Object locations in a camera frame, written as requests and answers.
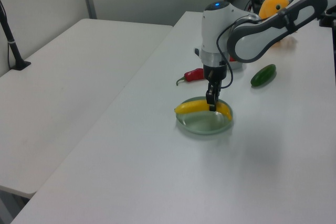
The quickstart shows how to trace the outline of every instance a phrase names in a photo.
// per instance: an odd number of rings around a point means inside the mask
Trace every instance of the glass plate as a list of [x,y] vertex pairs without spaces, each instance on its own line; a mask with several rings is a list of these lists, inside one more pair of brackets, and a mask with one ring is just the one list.
[[[205,97],[194,97],[184,101],[183,103],[205,99]],[[214,111],[199,111],[188,114],[176,114],[176,119],[183,128],[195,134],[209,135],[224,131],[231,126],[233,121],[233,113],[231,107],[226,102],[220,99],[219,101],[229,107],[232,116],[231,121],[221,113]]]

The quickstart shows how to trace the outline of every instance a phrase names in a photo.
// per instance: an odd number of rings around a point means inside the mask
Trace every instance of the white table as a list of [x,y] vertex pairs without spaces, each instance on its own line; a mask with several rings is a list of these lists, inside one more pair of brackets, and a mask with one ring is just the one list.
[[0,78],[0,189],[30,198],[172,27],[84,19]]
[[[236,71],[220,95],[234,126],[200,136],[177,125],[174,108],[207,88],[175,85],[201,67],[201,19],[180,19],[13,224],[334,223],[331,30],[313,22]],[[251,88],[270,63],[273,82]]]

